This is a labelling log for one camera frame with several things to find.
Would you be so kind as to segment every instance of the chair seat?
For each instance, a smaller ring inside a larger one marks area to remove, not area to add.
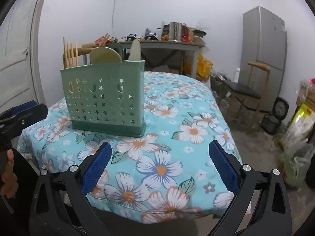
[[[224,83],[227,84],[235,93],[246,95],[252,98],[261,99],[261,95],[258,92],[254,91],[253,89],[244,84],[232,81],[224,81]]]

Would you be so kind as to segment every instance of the silver screw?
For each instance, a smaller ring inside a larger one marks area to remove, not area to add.
[[[274,169],[272,172],[273,172],[275,175],[279,175],[279,174],[280,174],[280,171],[277,170],[277,169]]]
[[[45,176],[47,173],[48,173],[47,170],[42,170],[42,171],[40,172],[40,174],[41,174],[42,176]]]
[[[78,170],[78,166],[77,165],[73,165],[73,166],[70,167],[70,171],[71,172],[75,172],[77,170]]]
[[[249,165],[245,164],[245,165],[243,165],[243,170],[250,171],[251,167]]]

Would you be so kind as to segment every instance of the refrigerator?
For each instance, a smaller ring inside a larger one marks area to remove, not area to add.
[[[287,55],[287,32],[284,21],[258,6],[243,14],[243,49],[238,82],[248,83],[251,66],[248,62],[262,62],[270,66],[269,83],[260,110],[272,111],[278,97],[284,75]],[[249,86],[261,94],[266,72],[253,68]],[[257,103],[246,101],[245,106],[257,109]]]

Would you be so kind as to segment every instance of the wire on wall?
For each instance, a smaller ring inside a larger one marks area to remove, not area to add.
[[[113,5],[113,14],[111,15],[111,29],[113,31],[114,36],[114,12],[115,12],[115,6],[116,6],[116,0],[114,0],[114,5]]]

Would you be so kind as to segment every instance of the table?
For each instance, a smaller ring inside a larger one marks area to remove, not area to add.
[[[87,195],[94,207],[140,223],[223,215],[234,194],[209,157],[209,143],[217,140],[242,161],[211,90],[183,75],[145,72],[144,100],[141,138],[73,129],[63,98],[22,131],[18,151],[40,170],[59,172],[106,141],[111,160]]]
[[[163,64],[165,61],[167,61],[171,56],[173,56],[177,51],[191,51],[194,53],[193,56],[193,63],[192,63],[192,78],[196,78],[197,73],[197,62],[198,62],[198,54],[200,52],[200,48],[204,47],[203,44],[196,44],[196,43],[188,43],[188,42],[175,42],[175,41],[145,41],[145,40],[139,40],[141,43],[141,48],[150,48],[150,49],[171,49],[174,50],[174,52],[170,53],[168,56],[166,56],[164,59],[162,59],[158,65]],[[130,49],[132,41],[124,41],[119,42],[123,49]],[[144,60],[149,61],[144,54],[142,54],[142,57]],[[87,65],[87,56],[86,54],[83,55],[83,62],[85,65]]]

